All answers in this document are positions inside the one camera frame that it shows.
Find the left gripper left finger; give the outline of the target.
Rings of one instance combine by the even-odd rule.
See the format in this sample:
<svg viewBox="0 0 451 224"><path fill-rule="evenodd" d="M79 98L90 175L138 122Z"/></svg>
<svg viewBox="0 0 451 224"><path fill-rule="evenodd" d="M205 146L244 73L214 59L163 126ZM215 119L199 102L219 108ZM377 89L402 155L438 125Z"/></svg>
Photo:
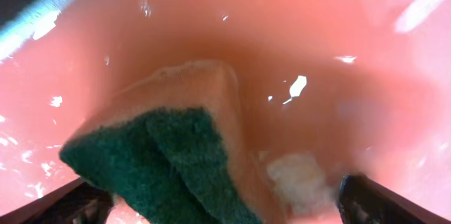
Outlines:
<svg viewBox="0 0 451 224"><path fill-rule="evenodd" d="M1 217L1 224L105 224L113 208L108 192L78 178Z"/></svg>

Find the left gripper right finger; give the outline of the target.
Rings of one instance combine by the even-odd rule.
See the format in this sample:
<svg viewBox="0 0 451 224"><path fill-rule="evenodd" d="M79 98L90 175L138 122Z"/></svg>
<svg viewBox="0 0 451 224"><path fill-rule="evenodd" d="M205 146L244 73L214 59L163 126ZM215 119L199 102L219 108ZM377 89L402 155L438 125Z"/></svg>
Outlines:
<svg viewBox="0 0 451 224"><path fill-rule="evenodd" d="M362 174L342 179L338 210L343 224L450 224Z"/></svg>

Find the red water tray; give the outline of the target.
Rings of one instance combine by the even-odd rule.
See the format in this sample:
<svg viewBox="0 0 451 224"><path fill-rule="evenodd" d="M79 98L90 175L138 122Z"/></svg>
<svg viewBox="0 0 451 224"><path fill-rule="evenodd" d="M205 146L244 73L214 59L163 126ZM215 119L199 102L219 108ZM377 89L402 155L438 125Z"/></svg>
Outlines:
<svg viewBox="0 0 451 224"><path fill-rule="evenodd" d="M88 183L64 144L194 61L233 70L250 154L325 173L333 208L285 223L343 223L347 174L450 220L450 0L1 0L1 217ZM151 223L108 193L106 223Z"/></svg>

